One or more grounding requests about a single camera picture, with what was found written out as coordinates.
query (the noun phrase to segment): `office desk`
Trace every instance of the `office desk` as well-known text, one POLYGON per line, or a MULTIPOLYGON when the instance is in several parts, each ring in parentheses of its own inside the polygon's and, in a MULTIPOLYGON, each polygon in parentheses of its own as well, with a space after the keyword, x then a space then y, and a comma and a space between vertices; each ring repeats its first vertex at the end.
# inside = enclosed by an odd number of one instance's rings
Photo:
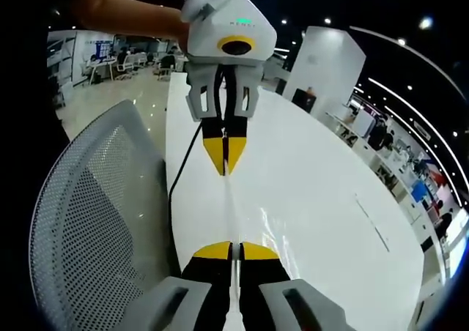
POLYGON ((98 62, 98 63, 93 63, 91 64, 91 67, 93 68, 93 71, 91 72, 91 76, 89 78, 89 84, 93 81, 93 77, 95 76, 96 69, 98 67, 102 66, 109 66, 109 74, 111 75, 111 80, 114 81, 114 77, 112 75, 112 65, 117 61, 117 59, 112 59, 112 60, 106 60, 104 62, 98 62))
MULTIPOLYGON (((173 73, 169 86, 168 187, 198 126, 185 79, 173 73)), ((214 242, 261 244, 277 252, 291 278, 305 279, 342 306, 357 331, 407 330, 424 263, 412 228, 350 148, 277 94, 259 89, 246 148, 230 177, 218 175, 199 134, 172 214, 182 269, 214 242)))

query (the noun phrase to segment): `ceiling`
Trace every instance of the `ceiling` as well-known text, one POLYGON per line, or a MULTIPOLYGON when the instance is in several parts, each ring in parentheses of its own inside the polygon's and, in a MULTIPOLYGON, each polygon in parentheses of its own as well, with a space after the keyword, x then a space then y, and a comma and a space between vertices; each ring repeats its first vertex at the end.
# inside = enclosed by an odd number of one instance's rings
MULTIPOLYGON (((184 0, 142 0, 164 6, 181 8, 184 0)), ((290 49, 290 59, 301 42, 301 32, 307 26, 327 26, 348 30, 366 54, 366 63, 359 83, 366 95, 371 95, 378 108, 386 104, 404 119, 415 113, 395 97, 370 83, 368 78, 386 85, 418 109, 440 132, 456 154, 466 174, 469 174, 469 48, 467 47, 467 8, 465 0, 252 0, 278 32, 277 47, 290 49), (431 29, 420 30, 419 21, 433 17, 431 29), (445 73, 463 91, 463 97, 433 67, 421 58, 392 42, 350 30, 357 26, 384 34, 393 39, 404 38, 407 46, 422 53, 445 73)), ((70 16, 55 17, 54 28, 79 26, 70 16)), ((448 172, 455 172, 457 188, 467 193, 461 172, 448 150, 432 135, 431 144, 437 144, 437 156, 448 172)))

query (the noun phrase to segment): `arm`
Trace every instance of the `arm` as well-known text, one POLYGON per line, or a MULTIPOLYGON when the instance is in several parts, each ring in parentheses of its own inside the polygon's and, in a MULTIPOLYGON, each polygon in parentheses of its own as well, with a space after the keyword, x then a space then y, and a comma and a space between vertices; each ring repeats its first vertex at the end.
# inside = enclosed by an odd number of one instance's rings
POLYGON ((73 14, 88 29, 179 40, 185 47, 189 26, 181 12, 136 0, 72 0, 73 14))

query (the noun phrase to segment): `black cable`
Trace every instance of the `black cable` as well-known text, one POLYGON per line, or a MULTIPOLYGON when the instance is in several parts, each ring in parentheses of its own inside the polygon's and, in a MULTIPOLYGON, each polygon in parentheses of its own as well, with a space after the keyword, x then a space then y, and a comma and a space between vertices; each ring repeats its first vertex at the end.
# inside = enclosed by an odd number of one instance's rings
POLYGON ((182 170, 184 170, 184 166, 188 161, 189 154, 191 153, 193 144, 196 142, 196 138, 199 135, 199 132, 202 128, 202 123, 199 124, 197 127, 196 132, 194 133, 192 137, 191 144, 189 145, 189 148, 187 152, 185 153, 184 160, 182 161, 182 164, 179 168, 179 171, 177 172, 176 179, 174 179, 174 182, 171 186, 171 189, 169 190, 168 194, 168 219, 169 219, 169 255, 168 255, 168 262, 169 262, 169 270, 170 274, 172 276, 181 276, 181 266, 179 265, 179 260, 177 258, 177 251, 176 251, 176 244, 174 242, 174 234, 173 234, 173 217, 172 217, 172 210, 171 210, 171 200, 173 196, 174 189, 177 185, 177 182, 179 181, 179 178, 181 177, 182 170))

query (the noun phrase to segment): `white pillar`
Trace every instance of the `white pillar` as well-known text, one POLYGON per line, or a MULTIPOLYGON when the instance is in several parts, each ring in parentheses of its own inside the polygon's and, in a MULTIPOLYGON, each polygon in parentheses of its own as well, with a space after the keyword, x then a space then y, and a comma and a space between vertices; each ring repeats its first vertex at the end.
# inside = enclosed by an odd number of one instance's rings
POLYGON ((296 89, 313 89, 311 115, 324 122, 325 112, 345 104, 365 63, 365 53, 351 36, 338 29, 308 27, 283 96, 291 100, 296 89))

